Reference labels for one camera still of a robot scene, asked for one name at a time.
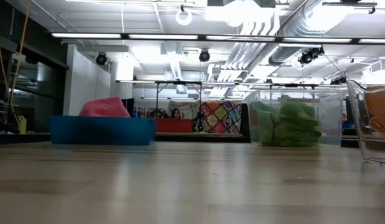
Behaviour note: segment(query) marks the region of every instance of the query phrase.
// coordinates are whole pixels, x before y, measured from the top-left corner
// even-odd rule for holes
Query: security camera
[[[202,50],[199,54],[199,61],[201,62],[207,62],[210,58],[211,56],[209,55],[209,52],[207,50]]]
[[[98,56],[95,59],[95,63],[97,63],[97,65],[105,65],[107,62],[108,62],[107,53],[105,52],[98,53]]]

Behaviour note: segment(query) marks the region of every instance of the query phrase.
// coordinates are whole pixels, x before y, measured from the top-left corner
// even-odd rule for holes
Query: table surface
[[[358,149],[157,142],[0,146],[3,223],[385,223]]]

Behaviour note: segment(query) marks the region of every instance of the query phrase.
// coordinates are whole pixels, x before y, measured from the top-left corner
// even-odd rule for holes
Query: plastic container
[[[157,119],[157,132],[161,133],[191,133],[193,121],[191,119]]]
[[[259,90],[248,104],[252,142],[274,147],[340,146],[343,90]]]
[[[54,144],[149,145],[156,136],[152,118],[51,116]]]
[[[348,89],[363,159],[385,163],[385,86],[349,81]]]

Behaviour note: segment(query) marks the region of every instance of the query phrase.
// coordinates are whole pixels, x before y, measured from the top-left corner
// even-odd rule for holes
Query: patchwork quilt
[[[241,104],[231,101],[203,102],[202,125],[206,133],[240,133]]]

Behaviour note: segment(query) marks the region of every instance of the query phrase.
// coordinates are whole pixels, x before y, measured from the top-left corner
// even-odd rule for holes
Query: pink pillow
[[[123,106],[121,99],[116,96],[87,102],[80,111],[79,116],[109,116],[129,118],[130,114]]]

